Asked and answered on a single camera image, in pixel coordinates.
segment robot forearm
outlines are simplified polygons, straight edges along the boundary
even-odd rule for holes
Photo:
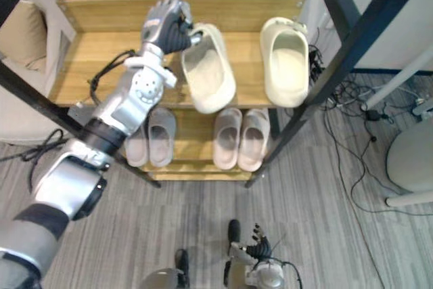
[[[89,215],[101,198],[106,186],[102,174],[110,167],[112,156],[160,101],[164,86],[175,86],[175,76],[162,61],[167,49],[178,51],[183,49],[180,45],[191,45],[187,33],[180,32],[180,25],[191,16],[182,12],[183,3],[165,0],[151,9],[139,56],[125,60],[127,71],[115,92],[41,174],[30,206],[13,221],[0,225],[0,288],[20,288],[24,281],[44,277],[68,223]],[[153,23],[146,27],[149,19]],[[169,30],[173,34],[173,29],[179,33],[174,39],[181,42],[170,47],[167,39],[173,35],[161,33]]]

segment black metal frame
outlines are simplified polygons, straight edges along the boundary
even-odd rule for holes
[[[407,1],[371,0],[360,16],[353,0],[325,0],[342,46],[317,80],[304,103],[294,110],[293,117],[273,142],[262,166],[253,173],[246,187],[251,187],[264,177],[264,172],[278,153],[332,94],[335,87],[344,80]]]
[[[0,27],[18,2],[19,0],[0,0]],[[73,118],[68,116],[67,109],[55,105],[2,62],[0,62],[0,85],[59,126],[65,128],[71,134],[77,136],[80,132],[81,126]],[[144,179],[152,186],[161,187],[161,184],[154,180],[148,173],[141,169],[131,167],[122,155],[115,155],[115,159],[123,167]]]
[[[0,26],[9,16],[19,0],[0,0]],[[394,17],[404,7],[408,0],[372,0],[368,8],[360,15],[353,0],[324,0],[334,21],[342,46],[320,76],[304,103],[294,110],[290,122],[279,131],[277,111],[271,110],[273,143],[262,166],[252,174],[246,183],[250,187],[255,181],[264,177],[264,172],[281,152],[284,146],[295,136],[316,109],[332,94],[335,87],[343,81],[346,75],[355,67],[363,54],[370,48]],[[18,96],[28,105],[50,118],[61,127],[76,135],[81,126],[70,118],[65,109],[61,108],[28,83],[17,76],[7,66],[0,62],[0,85]],[[127,164],[124,157],[116,155],[116,160],[134,174],[145,179],[155,187],[160,183],[153,180],[149,174]]]

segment slipper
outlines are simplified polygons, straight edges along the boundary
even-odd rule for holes
[[[249,110],[242,123],[242,138],[237,165],[244,171],[254,172],[261,166],[266,154],[271,126],[266,108]]]
[[[140,125],[133,135],[125,139],[124,148],[129,165],[140,167],[147,163],[149,152],[147,150],[147,137],[144,123]]]
[[[242,113],[237,108],[226,108],[215,119],[213,160],[220,169],[236,165],[241,123]]]
[[[175,144],[176,118],[166,108],[156,108],[149,117],[150,162],[155,167],[170,164]]]
[[[221,32],[211,24],[196,24],[191,31],[202,40],[181,54],[183,73],[197,111],[219,111],[233,99],[236,83]]]
[[[309,44],[306,27],[287,18],[268,20],[260,32],[265,91],[271,102],[295,108],[309,90]]]

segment white pole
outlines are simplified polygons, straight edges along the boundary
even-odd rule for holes
[[[385,203],[388,206],[406,206],[408,204],[427,202],[433,202],[433,191],[415,192],[385,199]]]
[[[403,84],[407,79],[413,76],[418,70],[423,68],[430,59],[433,58],[433,43],[424,50],[415,60],[413,60],[405,69],[400,71],[393,79],[383,86],[376,94],[371,96],[361,108],[366,111],[370,110],[377,103],[382,101],[389,93]]]

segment gray slipper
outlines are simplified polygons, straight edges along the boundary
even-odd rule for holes
[[[149,117],[150,162],[155,167],[170,164],[175,145],[176,118],[166,108],[156,108]]]

